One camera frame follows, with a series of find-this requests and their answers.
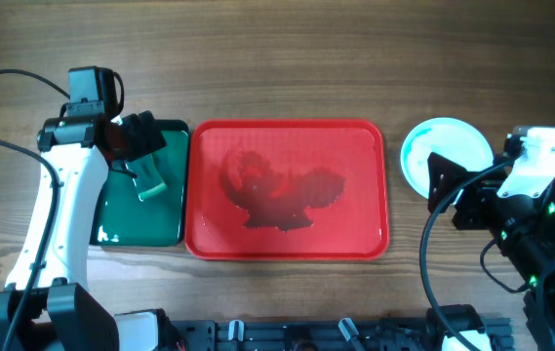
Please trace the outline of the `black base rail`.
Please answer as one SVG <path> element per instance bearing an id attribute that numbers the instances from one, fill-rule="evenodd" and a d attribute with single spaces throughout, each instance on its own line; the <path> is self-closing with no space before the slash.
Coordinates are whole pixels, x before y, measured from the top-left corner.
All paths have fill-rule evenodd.
<path id="1" fill-rule="evenodd" d="M 206 351 L 290 351 L 308 342 L 319 350 L 459 350 L 453 340 L 446 341 L 435 323 L 420 318 L 383 318 L 356 321 L 355 330 L 346 336 L 339 321 L 268 323 L 240 325 L 240 336 L 229 333 L 229 325 L 214 321 L 175 321 L 182 338 L 182 350 Z"/>

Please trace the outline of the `white plate top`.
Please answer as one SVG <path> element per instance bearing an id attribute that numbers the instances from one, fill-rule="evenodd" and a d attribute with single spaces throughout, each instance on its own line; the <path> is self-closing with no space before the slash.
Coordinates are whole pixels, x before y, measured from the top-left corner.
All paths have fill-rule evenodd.
<path id="1" fill-rule="evenodd" d="M 428 157 L 437 153 L 469 172 L 491 166 L 494 153 L 486 138 L 473 126 L 450 117 L 426 120 L 415 126 L 403 141 L 399 162 L 410 187 L 425 199 L 429 195 Z"/>

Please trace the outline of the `red plastic tray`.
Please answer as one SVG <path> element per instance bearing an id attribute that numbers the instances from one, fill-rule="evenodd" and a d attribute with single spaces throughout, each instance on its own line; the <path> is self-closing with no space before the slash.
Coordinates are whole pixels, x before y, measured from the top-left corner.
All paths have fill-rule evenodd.
<path id="1" fill-rule="evenodd" d="M 211 120 L 191 138 L 186 247 L 207 260 L 374 260 L 383 135 L 362 119 Z"/>

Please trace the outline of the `dark green tray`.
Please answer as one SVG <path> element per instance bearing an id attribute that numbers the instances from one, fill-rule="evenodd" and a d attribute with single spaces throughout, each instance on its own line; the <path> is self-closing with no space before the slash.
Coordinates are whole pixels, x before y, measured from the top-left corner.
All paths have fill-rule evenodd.
<path id="1" fill-rule="evenodd" d="M 190 131 L 181 120 L 158 120 L 167 145 L 152 153 L 167 189 L 142 202 L 134 179 L 109 172 L 99 195 L 90 243 L 174 246 L 183 238 Z"/>

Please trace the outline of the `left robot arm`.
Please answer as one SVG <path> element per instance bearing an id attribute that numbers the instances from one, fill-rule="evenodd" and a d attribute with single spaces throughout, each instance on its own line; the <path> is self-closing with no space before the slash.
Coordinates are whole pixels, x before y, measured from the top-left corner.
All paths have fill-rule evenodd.
<path id="1" fill-rule="evenodd" d="M 153 115 L 129 115 L 120 75 L 89 66 L 68 72 L 68 99 L 47 120 L 33 215 L 18 261 L 0 292 L 0 350 L 176 350 L 161 309 L 107 312 L 87 290 L 87 255 L 99 195 L 110 170 L 166 145 Z"/>

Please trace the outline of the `green scrub sponge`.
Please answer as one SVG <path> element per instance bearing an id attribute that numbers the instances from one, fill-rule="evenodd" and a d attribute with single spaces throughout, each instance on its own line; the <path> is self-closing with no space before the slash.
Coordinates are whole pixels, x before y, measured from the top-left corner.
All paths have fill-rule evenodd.
<path id="1" fill-rule="evenodd" d="M 128 170 L 136 177 L 134 184 L 139 199 L 144 202 L 167 189 L 165 180 L 159 173 L 152 154 L 127 164 Z"/>

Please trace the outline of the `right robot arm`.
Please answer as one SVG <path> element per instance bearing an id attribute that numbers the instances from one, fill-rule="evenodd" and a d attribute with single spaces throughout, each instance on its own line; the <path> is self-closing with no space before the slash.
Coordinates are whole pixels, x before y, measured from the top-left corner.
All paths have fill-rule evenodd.
<path id="1" fill-rule="evenodd" d="M 555 350 L 555 178 L 536 197 L 498 196 L 507 178 L 504 160 L 483 178 L 437 154 L 429 155 L 428 208 L 444 210 L 442 200 L 462 189 L 453 202 L 458 230 L 487 229 L 500 253 L 524 280 L 527 327 L 541 350 Z"/>

